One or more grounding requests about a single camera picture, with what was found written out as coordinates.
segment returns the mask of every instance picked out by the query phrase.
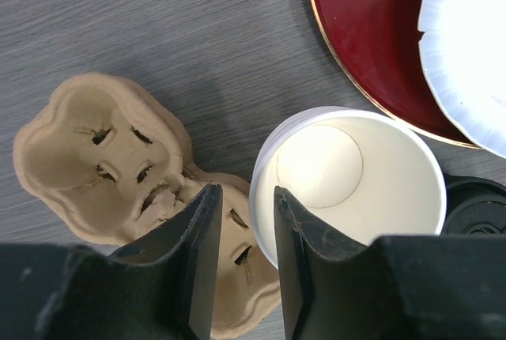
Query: black lid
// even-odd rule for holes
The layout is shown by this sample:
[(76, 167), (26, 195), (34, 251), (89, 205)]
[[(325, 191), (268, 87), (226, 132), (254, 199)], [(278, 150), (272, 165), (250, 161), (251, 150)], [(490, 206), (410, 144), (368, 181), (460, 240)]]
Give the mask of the black lid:
[(445, 176), (447, 216), (442, 234), (506, 234), (506, 187), (492, 180)]

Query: red plate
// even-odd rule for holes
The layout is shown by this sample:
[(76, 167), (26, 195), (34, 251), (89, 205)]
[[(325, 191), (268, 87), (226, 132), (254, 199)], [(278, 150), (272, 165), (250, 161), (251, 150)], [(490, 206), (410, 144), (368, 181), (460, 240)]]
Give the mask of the red plate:
[(475, 147), (441, 113), (418, 54), (421, 0), (312, 0), (323, 37), (379, 109), (429, 137)]

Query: paper cup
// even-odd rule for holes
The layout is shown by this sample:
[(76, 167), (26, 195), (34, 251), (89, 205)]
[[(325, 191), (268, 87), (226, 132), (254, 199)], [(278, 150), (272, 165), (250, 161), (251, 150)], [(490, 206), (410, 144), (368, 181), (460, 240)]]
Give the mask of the paper cup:
[(251, 180), (250, 215), (260, 248), (277, 267), (276, 186), (364, 245), (382, 235), (437, 235), (443, 228), (444, 178), (430, 148), (401, 123), (373, 112), (309, 109), (264, 142)]

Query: gray wooden table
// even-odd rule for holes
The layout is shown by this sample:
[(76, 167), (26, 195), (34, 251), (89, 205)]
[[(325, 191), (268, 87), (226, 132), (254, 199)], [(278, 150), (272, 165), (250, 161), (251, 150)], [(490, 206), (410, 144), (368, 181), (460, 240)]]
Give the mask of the gray wooden table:
[[(0, 241), (82, 242), (20, 187), (11, 149), (51, 91), (90, 70), (144, 85), (183, 121), (202, 168), (245, 179), (288, 116), (375, 109), (330, 57), (308, 0), (0, 0)], [(427, 142), (445, 172), (506, 183), (506, 161)], [(244, 338), (283, 339), (281, 310)]]

